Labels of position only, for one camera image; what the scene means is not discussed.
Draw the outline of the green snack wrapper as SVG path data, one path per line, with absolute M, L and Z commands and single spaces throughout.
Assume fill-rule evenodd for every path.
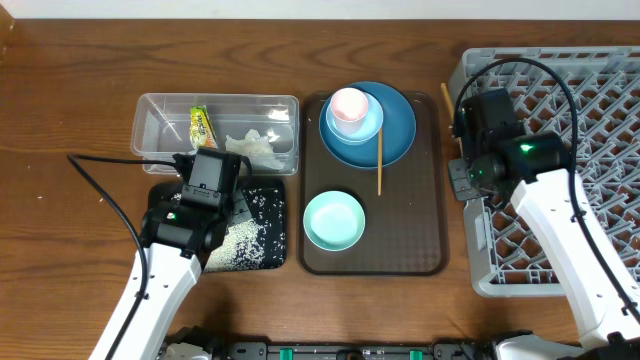
M 205 106 L 194 106 L 190 109 L 189 135 L 194 149 L 218 147 L 216 134 Z

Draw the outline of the white tissue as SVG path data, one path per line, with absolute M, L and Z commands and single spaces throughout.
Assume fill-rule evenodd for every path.
M 276 153 L 267 136 L 261 136 L 250 129 L 243 139 L 234 139 L 227 135 L 225 149 L 249 158 L 254 169 L 283 170 L 285 163 L 276 158 Z

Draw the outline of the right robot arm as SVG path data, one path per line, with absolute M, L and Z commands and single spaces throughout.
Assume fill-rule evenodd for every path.
M 572 151 L 528 135 L 503 89 L 448 103 L 471 187 L 509 201 L 540 243 L 571 307 L 579 343 L 532 333 L 496 340 L 496 359 L 636 359 L 639 286 L 587 202 Z

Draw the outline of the wooden chopstick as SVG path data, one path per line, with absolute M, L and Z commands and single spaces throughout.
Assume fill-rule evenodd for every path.
M 454 104 L 453 104 L 453 102 L 451 100 L 447 84 L 446 83 L 441 83 L 440 84 L 440 89 L 441 89 L 441 93 L 442 93 L 442 96 L 443 96 L 443 99 L 444 99 L 444 102 L 445 102 L 445 105 L 446 105 L 446 109 L 447 109 L 447 111 L 449 113 L 449 116 L 450 116 L 451 120 L 454 120 L 455 108 L 454 108 Z
M 382 195 L 382 173 L 383 173 L 383 129 L 378 132 L 378 149 L 377 149 L 377 195 Z

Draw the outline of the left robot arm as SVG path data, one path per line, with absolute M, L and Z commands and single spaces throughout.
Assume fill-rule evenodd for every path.
M 139 231 L 125 290 L 91 357 L 154 359 L 186 295 L 219 248 L 233 216 L 234 195 L 250 181 L 248 157 L 201 147 L 167 163 L 182 176 L 178 199 L 150 207 Z

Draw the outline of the mint green bowl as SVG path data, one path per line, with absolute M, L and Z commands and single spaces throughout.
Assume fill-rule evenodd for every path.
M 366 226 L 363 206 L 352 195 L 326 191 L 315 196 L 303 214 L 303 228 L 316 247 L 330 252 L 353 247 Z

